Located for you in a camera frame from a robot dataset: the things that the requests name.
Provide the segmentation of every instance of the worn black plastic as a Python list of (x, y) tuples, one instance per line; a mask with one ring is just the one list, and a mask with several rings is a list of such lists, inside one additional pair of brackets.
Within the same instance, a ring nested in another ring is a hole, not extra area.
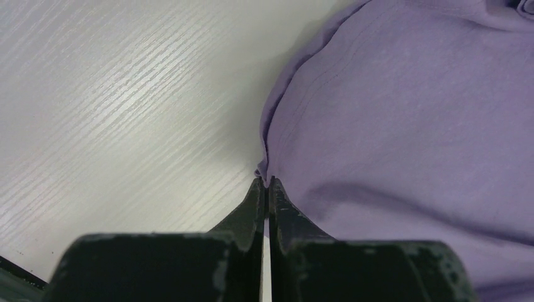
[(439, 242), (340, 242), (261, 179), (204, 234), (89, 235), (63, 256), (43, 301), (260, 301), (264, 218), (274, 302), (476, 301)]

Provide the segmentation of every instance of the purple fabric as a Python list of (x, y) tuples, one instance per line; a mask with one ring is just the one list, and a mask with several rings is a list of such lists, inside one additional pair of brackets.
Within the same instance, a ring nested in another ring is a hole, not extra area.
[(528, 2), (372, 0), (338, 13), (266, 102), (266, 185), (280, 178), (336, 238), (442, 240), (482, 301), (534, 301)]

